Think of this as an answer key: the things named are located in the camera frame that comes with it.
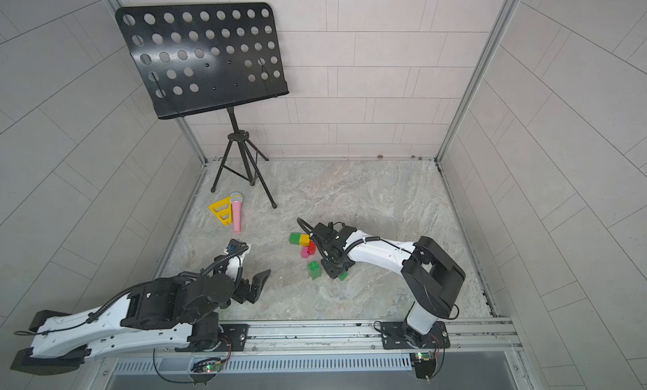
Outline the yellow lego brick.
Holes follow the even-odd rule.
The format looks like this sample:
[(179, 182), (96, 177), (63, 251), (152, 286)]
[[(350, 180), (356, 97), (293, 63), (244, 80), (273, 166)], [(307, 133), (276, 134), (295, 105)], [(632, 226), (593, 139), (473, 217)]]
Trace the yellow lego brick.
[(310, 245), (310, 237), (308, 236), (308, 234), (300, 234), (298, 243), (302, 247), (308, 247), (308, 245)]

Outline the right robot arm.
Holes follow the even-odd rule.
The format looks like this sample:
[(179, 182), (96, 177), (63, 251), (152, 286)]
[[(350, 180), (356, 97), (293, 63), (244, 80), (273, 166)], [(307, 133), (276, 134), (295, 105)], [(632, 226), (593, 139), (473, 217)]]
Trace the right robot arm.
[(464, 270), (432, 238), (398, 242), (335, 223), (311, 226), (297, 219), (301, 229), (315, 243), (322, 256), (323, 270), (332, 279), (340, 278), (357, 263), (374, 265), (400, 275), (414, 296), (414, 304), (399, 329), (381, 323), (383, 335), (406, 342), (414, 349), (439, 350), (444, 325), (457, 309), (456, 300), (466, 279)]

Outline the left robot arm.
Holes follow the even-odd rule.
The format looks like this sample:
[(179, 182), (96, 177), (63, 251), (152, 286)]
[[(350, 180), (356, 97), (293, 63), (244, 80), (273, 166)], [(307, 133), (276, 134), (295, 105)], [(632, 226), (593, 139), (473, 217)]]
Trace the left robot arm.
[(259, 300), (271, 271), (245, 279), (248, 253), (247, 243), (233, 239), (224, 254), (198, 272), (182, 271), (127, 287), (85, 312), (41, 310), (21, 331), (33, 340), (17, 352), (11, 368), (52, 376), (76, 371), (101, 356), (130, 351), (241, 351), (246, 329), (226, 328), (218, 312), (232, 302)]

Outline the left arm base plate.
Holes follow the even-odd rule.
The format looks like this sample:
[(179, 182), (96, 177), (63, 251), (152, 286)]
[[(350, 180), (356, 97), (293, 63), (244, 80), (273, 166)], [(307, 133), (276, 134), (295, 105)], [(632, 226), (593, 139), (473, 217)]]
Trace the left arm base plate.
[(249, 333), (249, 324), (219, 324), (201, 321), (193, 326), (187, 339), (194, 352), (243, 351)]

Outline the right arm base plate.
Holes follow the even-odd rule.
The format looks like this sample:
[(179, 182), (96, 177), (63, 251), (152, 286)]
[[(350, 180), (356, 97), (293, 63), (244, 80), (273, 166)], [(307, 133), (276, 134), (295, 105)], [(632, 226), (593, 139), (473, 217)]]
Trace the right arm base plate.
[(386, 350), (444, 350), (451, 346), (446, 324), (438, 321), (427, 334), (421, 334), (406, 322), (373, 323), (380, 334), (382, 347)]

